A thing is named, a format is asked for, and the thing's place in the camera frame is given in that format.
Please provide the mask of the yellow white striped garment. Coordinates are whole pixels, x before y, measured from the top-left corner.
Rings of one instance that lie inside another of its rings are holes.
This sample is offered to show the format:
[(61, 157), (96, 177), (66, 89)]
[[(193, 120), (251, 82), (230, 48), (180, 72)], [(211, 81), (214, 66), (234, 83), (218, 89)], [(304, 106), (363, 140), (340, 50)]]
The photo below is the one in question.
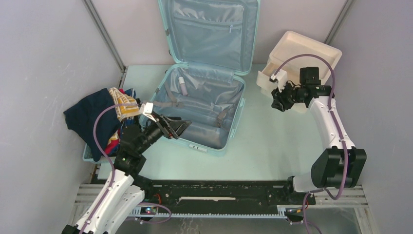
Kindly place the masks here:
[(140, 115), (137, 101), (117, 88), (110, 88), (109, 94), (111, 95), (115, 107), (117, 118), (122, 121), (126, 118), (131, 118)]

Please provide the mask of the light blue ribbed suitcase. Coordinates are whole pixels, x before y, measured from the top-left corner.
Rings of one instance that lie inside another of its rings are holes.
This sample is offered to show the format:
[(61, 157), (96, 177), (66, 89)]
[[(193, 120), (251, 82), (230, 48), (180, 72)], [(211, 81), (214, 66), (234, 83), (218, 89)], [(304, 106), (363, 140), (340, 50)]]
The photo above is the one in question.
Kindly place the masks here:
[[(177, 144), (224, 155), (244, 108), (260, 2), (161, 0), (158, 5), (175, 63), (150, 98), (153, 109), (192, 121)], [(179, 77), (188, 96), (181, 93)]]

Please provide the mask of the dark navy garment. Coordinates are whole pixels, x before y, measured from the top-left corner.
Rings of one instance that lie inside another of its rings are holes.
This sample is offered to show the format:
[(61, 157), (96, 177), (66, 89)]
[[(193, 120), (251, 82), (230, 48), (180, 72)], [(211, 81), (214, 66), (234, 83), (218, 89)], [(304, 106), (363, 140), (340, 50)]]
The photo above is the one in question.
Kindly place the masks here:
[[(90, 147), (94, 161), (99, 161), (102, 157), (93, 135), (95, 121), (101, 112), (113, 105), (109, 90), (104, 88), (84, 97), (63, 112), (67, 128), (76, 132)], [(106, 149), (110, 137), (120, 126), (121, 123), (114, 109), (107, 111), (99, 119), (95, 134), (103, 150)]]

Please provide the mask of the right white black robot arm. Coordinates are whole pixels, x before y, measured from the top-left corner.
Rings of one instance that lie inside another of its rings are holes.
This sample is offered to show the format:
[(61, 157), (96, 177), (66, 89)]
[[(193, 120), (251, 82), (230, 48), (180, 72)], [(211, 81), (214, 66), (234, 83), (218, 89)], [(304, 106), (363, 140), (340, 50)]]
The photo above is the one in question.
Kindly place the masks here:
[(292, 185), (283, 191), (285, 201), (295, 204), (304, 192), (337, 188), (341, 194), (345, 188), (355, 187), (367, 155), (347, 135), (337, 112), (333, 89), (321, 83), (318, 67), (301, 68), (298, 85), (288, 81), (283, 70), (272, 74), (269, 80), (277, 84), (271, 92), (272, 108), (285, 112), (295, 104), (304, 104), (316, 122), (324, 148), (308, 173), (291, 177)]

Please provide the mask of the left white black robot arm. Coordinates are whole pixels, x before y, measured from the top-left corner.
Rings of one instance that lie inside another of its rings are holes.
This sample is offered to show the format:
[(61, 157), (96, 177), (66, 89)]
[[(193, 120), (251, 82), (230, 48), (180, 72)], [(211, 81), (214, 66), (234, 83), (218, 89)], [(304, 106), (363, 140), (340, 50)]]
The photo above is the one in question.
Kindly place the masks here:
[(146, 128), (138, 123), (123, 128), (105, 185), (76, 224), (64, 227), (64, 234), (114, 234), (138, 204), (152, 201), (153, 181), (139, 174), (146, 162), (143, 153), (160, 138), (178, 139), (192, 122), (155, 112), (151, 116)]

